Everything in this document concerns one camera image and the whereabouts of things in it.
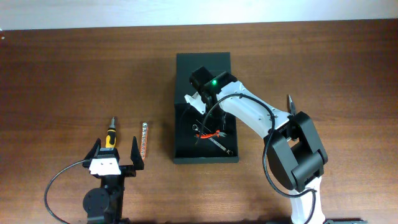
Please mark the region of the orange black long-nose pliers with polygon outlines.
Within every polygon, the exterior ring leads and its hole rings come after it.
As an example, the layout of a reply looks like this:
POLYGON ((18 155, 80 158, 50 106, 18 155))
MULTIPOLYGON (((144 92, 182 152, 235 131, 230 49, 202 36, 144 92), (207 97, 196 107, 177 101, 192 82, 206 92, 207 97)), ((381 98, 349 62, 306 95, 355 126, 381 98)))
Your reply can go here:
POLYGON ((290 95, 287 95, 287 109, 288 112, 292 115, 295 116, 297 114, 297 110, 295 107, 295 104, 293 102, 293 99, 290 95))

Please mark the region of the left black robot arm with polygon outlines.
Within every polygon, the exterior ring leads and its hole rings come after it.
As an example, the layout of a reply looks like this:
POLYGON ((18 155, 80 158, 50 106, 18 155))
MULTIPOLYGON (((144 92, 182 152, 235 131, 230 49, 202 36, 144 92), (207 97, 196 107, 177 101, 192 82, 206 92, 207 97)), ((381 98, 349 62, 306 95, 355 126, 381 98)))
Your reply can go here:
POLYGON ((123 217, 124 183, 126 178, 135 177, 138 170, 144 169, 136 138, 132 140, 130 159, 131 164, 120 165, 118 150, 101 147, 100 139, 85 156, 83 167, 101 181, 83 199, 88 223, 131 223, 123 217))

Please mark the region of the silver ring wrench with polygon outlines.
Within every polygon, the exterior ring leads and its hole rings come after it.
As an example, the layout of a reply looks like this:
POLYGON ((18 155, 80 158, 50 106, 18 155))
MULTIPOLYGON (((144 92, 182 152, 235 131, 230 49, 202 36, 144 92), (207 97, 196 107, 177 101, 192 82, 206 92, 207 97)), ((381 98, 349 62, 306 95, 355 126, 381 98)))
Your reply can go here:
MULTIPOLYGON (((200 130, 199 130, 199 128, 198 128, 198 126, 197 126, 196 124, 194 124, 194 125, 192 126, 192 129, 193 129, 194 131, 196 131, 197 134, 200 133, 200 130)), ((232 156, 232 155, 234 154, 233 151, 231 151, 231 150, 225 148, 221 143, 219 143, 218 141, 216 141, 215 138, 217 138, 217 137, 208 138, 208 140, 210 140, 213 144, 215 144, 215 145, 218 146, 221 150, 223 150, 225 153, 227 153, 227 155, 232 156)))

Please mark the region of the small red cutting pliers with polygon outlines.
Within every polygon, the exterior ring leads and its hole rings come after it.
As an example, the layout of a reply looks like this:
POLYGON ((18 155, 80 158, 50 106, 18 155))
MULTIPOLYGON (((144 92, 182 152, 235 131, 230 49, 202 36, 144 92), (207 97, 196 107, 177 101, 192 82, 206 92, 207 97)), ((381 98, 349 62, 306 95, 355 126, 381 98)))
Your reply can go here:
POLYGON ((211 134, 196 134, 197 138, 200 139, 208 139, 208 138, 212 138, 212 137, 226 137, 226 133, 217 130, 215 133, 211 133, 211 134))

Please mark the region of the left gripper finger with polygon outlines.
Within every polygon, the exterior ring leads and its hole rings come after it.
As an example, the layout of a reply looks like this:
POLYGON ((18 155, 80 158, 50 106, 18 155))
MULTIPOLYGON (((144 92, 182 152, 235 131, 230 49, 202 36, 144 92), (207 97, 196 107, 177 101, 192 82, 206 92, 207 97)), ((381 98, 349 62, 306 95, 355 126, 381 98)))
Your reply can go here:
POLYGON ((98 138, 93 147, 90 149, 90 151, 87 153, 87 155, 85 156, 84 160, 90 160, 92 158, 95 157, 97 150, 101 147, 101 139, 98 138))
POLYGON ((134 167, 144 167, 144 161, 138 147, 137 138, 134 136, 132 140, 132 148, 130 158, 134 167))

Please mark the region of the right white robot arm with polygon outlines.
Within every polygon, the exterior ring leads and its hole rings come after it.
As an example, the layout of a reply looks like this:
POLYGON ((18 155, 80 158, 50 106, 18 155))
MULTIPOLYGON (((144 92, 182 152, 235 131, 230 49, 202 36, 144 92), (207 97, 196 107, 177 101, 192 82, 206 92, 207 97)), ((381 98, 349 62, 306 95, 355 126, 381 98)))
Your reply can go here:
POLYGON ((185 100, 208 120, 216 110, 240 119, 264 141, 262 168, 271 188, 289 198, 292 223, 326 223, 320 184, 328 156, 308 114, 281 111, 252 94, 229 72, 217 76, 205 67, 192 72, 195 94, 185 100))

